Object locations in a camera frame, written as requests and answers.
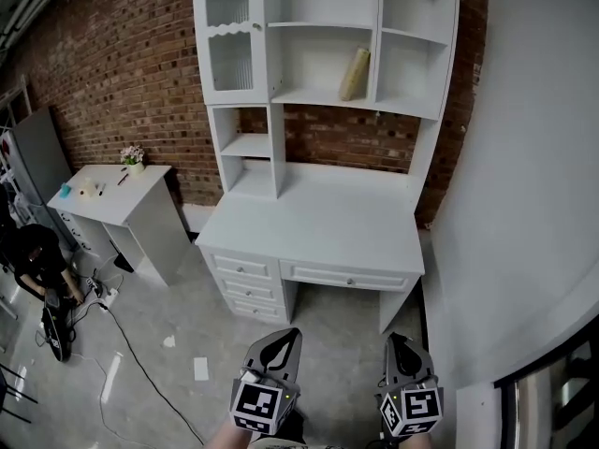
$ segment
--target cabinet door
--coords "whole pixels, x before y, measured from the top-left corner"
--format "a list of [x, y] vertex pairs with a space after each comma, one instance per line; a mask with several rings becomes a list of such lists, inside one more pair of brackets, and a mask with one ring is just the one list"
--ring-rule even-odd
[[264, 0], [194, 0], [204, 102], [268, 103]]

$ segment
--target pen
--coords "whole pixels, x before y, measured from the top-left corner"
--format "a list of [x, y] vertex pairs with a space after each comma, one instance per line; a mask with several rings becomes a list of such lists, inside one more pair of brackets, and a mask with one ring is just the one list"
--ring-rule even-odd
[[129, 176], [129, 173], [127, 173], [126, 175], [124, 175], [124, 176], [121, 178], [121, 180], [120, 180], [118, 183], [116, 183], [116, 185], [117, 185], [117, 186], [121, 186], [121, 183], [122, 183], [123, 181], [125, 181], [125, 180], [127, 179], [127, 177], [128, 177], [128, 176]]

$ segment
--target flower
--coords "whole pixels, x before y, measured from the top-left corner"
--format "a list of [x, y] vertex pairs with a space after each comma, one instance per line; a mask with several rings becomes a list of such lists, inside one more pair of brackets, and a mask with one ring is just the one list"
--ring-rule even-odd
[[121, 163], [135, 165], [143, 160], [143, 149], [139, 145], [131, 145], [121, 150]]

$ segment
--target potted plant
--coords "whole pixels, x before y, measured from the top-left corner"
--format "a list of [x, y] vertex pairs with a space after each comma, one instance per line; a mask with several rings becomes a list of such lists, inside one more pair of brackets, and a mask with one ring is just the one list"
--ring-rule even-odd
[[121, 163], [129, 167], [131, 176], [138, 176], [145, 169], [143, 154], [143, 149], [139, 145], [131, 145], [121, 150]]

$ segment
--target brick wall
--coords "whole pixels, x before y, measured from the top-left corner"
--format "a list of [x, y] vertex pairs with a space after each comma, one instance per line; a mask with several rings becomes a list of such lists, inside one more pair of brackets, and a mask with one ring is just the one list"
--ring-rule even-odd
[[[443, 128], [416, 216], [433, 220], [470, 122], [488, 0], [461, 0]], [[175, 167], [183, 202], [214, 205], [222, 188], [197, 69], [192, 0], [53, 0], [0, 69], [4, 90], [26, 73], [34, 107], [51, 106], [77, 169], [115, 163], [138, 143]], [[242, 131], [264, 131], [245, 110]], [[367, 110], [285, 106], [287, 159], [406, 172], [419, 120]]]

